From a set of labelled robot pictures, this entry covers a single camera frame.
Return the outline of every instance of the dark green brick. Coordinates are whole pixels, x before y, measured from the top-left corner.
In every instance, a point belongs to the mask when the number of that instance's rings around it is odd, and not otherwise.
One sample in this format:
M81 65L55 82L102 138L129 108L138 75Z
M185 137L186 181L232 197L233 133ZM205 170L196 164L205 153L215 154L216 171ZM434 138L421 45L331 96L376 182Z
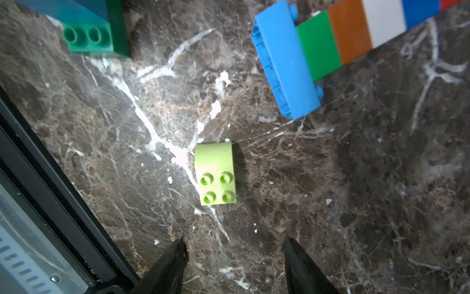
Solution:
M327 11L299 25L297 33L314 81L342 65Z

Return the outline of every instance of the orange brick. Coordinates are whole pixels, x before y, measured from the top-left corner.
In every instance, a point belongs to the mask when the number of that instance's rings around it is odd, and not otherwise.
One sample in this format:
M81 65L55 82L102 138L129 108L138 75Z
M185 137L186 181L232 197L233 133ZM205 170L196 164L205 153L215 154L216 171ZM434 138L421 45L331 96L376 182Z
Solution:
M372 50L361 0L342 0L328 8L328 15L342 64Z

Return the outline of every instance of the screw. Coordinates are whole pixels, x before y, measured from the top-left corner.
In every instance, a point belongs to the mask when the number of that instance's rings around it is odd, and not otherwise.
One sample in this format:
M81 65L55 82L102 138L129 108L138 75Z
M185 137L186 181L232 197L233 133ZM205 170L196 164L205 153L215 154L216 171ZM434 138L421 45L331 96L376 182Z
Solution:
M59 283L60 278L59 278L58 275L54 274L54 275L52 275L52 276L49 278L49 281L50 281L52 284L57 284L57 283Z

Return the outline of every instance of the blue brick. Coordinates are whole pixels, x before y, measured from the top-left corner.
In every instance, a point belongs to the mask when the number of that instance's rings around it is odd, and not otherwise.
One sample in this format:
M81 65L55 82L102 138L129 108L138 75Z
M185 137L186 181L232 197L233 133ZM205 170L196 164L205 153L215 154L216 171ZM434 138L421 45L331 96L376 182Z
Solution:
M283 116L298 119L320 107L295 28L297 7L281 0L255 18L251 38Z
M439 13L439 0L403 0L407 30Z

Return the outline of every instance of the dark brown marble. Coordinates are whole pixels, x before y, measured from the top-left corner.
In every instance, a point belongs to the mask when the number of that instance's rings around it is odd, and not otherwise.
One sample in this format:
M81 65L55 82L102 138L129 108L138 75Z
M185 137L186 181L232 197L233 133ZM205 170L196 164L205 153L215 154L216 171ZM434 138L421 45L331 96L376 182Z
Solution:
M184 293L286 293L291 235L343 293L470 291L470 1L324 78L296 121L250 39L270 4L125 0L132 59L93 60L3 0L0 83L139 275L184 235ZM226 138L238 203L201 207L192 151Z

